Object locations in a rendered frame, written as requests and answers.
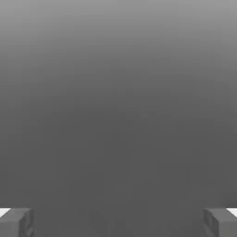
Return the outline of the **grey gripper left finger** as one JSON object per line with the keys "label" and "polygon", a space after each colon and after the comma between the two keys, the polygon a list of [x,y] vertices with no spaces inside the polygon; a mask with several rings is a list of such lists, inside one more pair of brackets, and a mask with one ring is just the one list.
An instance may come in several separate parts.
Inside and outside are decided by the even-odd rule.
{"label": "grey gripper left finger", "polygon": [[2,210],[0,237],[35,237],[34,209],[2,208]]}

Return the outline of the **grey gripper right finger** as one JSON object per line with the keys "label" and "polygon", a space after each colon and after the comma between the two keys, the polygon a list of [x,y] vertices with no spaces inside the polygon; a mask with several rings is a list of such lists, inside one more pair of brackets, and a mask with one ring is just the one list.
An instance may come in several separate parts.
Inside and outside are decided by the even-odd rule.
{"label": "grey gripper right finger", "polygon": [[237,208],[205,208],[203,237],[237,237]]}

